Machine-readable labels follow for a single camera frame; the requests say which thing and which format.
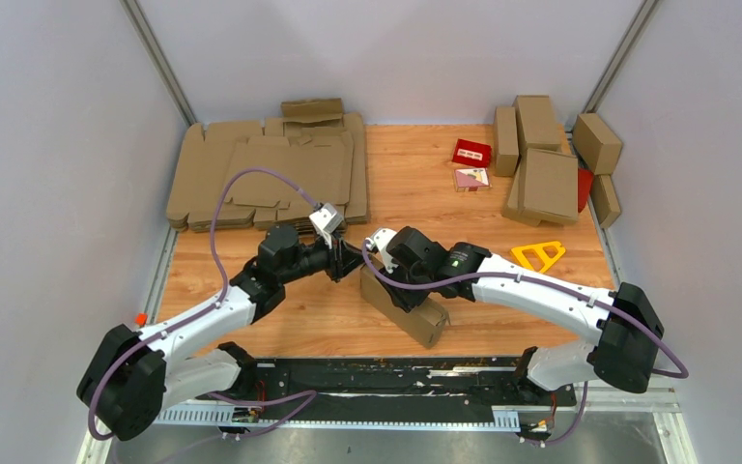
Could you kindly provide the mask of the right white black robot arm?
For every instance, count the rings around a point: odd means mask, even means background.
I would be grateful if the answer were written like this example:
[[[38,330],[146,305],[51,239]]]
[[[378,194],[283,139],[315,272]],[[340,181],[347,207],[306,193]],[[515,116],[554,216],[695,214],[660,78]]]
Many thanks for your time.
[[[636,285],[611,290],[570,283],[524,269],[482,246],[459,242],[444,248],[412,227],[377,230],[365,239],[363,253],[382,259],[375,275],[400,305],[438,293],[520,309],[576,334],[576,342],[523,353],[512,380],[526,403],[591,380],[630,393],[648,389],[663,327]]]

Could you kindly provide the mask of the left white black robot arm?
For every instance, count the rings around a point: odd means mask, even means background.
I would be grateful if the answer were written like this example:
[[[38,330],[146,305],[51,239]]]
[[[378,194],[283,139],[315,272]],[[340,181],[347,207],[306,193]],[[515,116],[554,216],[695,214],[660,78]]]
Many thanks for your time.
[[[205,356],[212,341],[266,317],[286,298],[286,284],[317,273],[338,282],[360,267],[364,246],[340,234],[304,244],[290,225],[274,226],[257,253],[220,291],[165,322],[133,330],[121,324],[106,333],[77,389],[88,407],[88,429],[98,440],[130,440],[162,410],[212,392],[251,397],[256,361],[234,342]]]

